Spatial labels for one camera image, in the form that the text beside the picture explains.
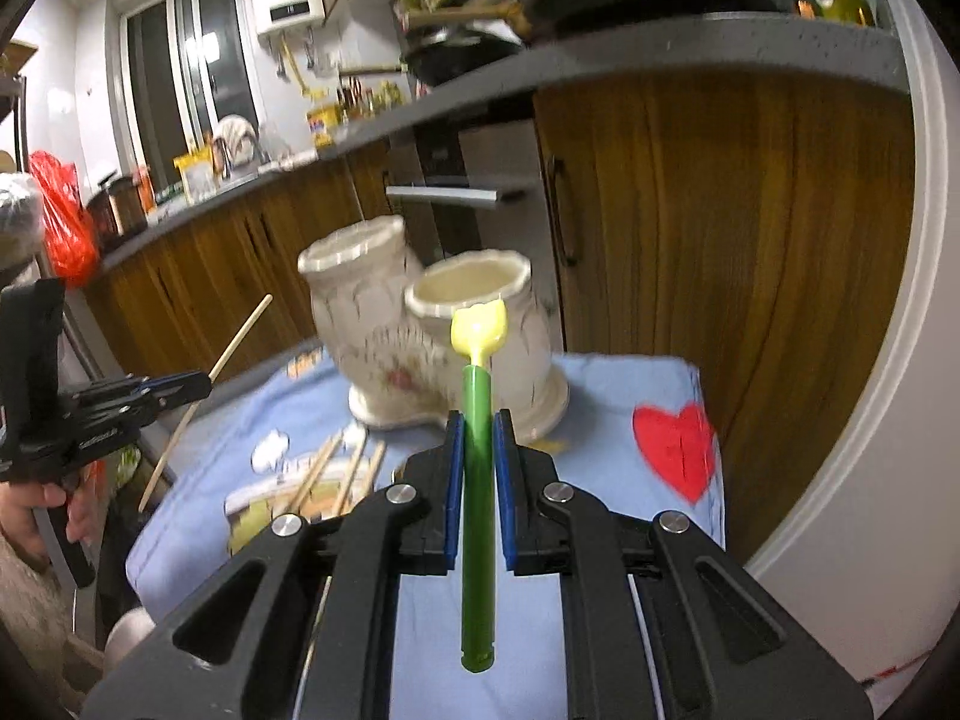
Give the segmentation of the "person's left hand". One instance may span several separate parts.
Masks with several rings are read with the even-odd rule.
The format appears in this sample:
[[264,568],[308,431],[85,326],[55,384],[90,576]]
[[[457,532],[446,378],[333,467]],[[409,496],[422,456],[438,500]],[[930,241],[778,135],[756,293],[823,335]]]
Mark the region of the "person's left hand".
[[85,478],[83,483],[67,493],[57,484],[36,481],[2,484],[2,533],[18,556],[43,571],[49,565],[49,553],[37,527],[36,509],[67,507],[68,522],[65,533],[70,543],[89,543],[98,525],[98,484]]

